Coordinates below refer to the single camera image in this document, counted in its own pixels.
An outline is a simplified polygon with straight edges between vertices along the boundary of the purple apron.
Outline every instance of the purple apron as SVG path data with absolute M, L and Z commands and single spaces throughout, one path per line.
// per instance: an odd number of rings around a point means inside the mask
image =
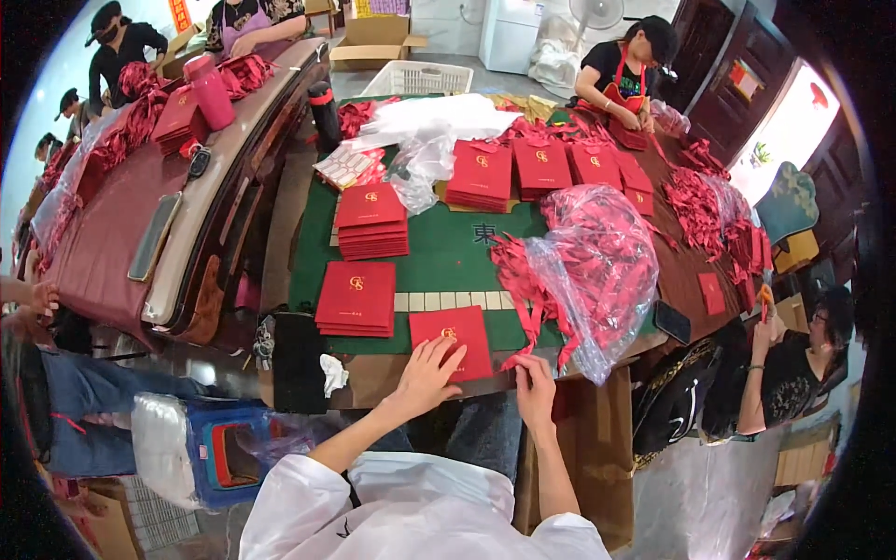
M 221 19 L 221 42 L 224 43 L 224 57 L 230 58 L 230 49 L 233 48 L 233 44 L 237 42 L 237 39 L 244 36 L 246 33 L 263 30 L 269 27 L 271 27 L 271 20 L 268 19 L 268 16 L 265 15 L 264 10 L 262 10 L 261 2 L 258 2 L 258 12 L 249 18 L 246 25 L 239 31 L 227 25 L 227 14 L 224 13 Z

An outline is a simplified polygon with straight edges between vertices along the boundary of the chinese character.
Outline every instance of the chinese character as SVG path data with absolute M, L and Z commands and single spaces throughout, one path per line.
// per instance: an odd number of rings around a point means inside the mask
M 473 235 L 476 236 L 473 243 L 483 243 L 486 246 L 497 245 L 497 242 L 492 239 L 495 233 L 495 226 L 492 224 L 473 224 Z

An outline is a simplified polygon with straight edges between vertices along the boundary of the red apron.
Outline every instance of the red apron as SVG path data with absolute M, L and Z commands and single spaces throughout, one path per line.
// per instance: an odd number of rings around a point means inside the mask
M 619 83 L 622 81 L 622 72 L 625 69 L 625 58 L 627 56 L 628 45 L 626 44 L 624 47 L 622 47 L 622 56 L 619 58 L 619 66 L 616 67 L 616 79 L 607 84 L 607 87 L 604 88 L 604 95 L 606 95 L 608 99 L 610 99 L 617 105 L 621 105 L 637 115 L 641 110 L 641 107 L 644 104 L 644 99 L 646 97 L 644 95 L 644 91 L 646 88 L 646 84 L 644 83 L 644 74 L 646 68 L 644 67 L 644 65 L 641 65 L 641 95 L 633 95 L 628 99 L 624 99 L 622 97 L 622 93 L 619 92 Z M 591 111 L 597 110 L 596 107 L 594 107 L 584 99 L 579 99 L 577 106 L 586 108 Z

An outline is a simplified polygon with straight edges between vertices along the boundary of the refrigerator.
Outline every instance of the refrigerator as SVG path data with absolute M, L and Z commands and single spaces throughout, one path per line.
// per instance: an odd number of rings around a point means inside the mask
M 479 60 L 487 70 L 529 71 L 545 5 L 534 0 L 487 0 Z

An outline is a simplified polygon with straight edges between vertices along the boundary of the wooden door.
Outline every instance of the wooden door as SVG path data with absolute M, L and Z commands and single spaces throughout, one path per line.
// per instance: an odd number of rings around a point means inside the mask
M 735 20 L 727 41 L 685 111 L 691 133 L 710 140 L 712 154 L 726 165 L 780 103 L 779 94 L 797 61 L 787 39 L 751 2 Z
M 678 79 L 659 83 L 659 97 L 669 106 L 685 112 L 710 74 L 734 20 L 721 0 L 681 0 L 672 20 L 681 44 L 672 61 Z
M 812 229 L 819 258 L 831 258 L 837 283 L 852 276 L 855 256 L 855 213 L 865 201 L 865 183 L 859 168 L 858 147 L 843 111 L 803 166 L 815 183 L 818 223 Z

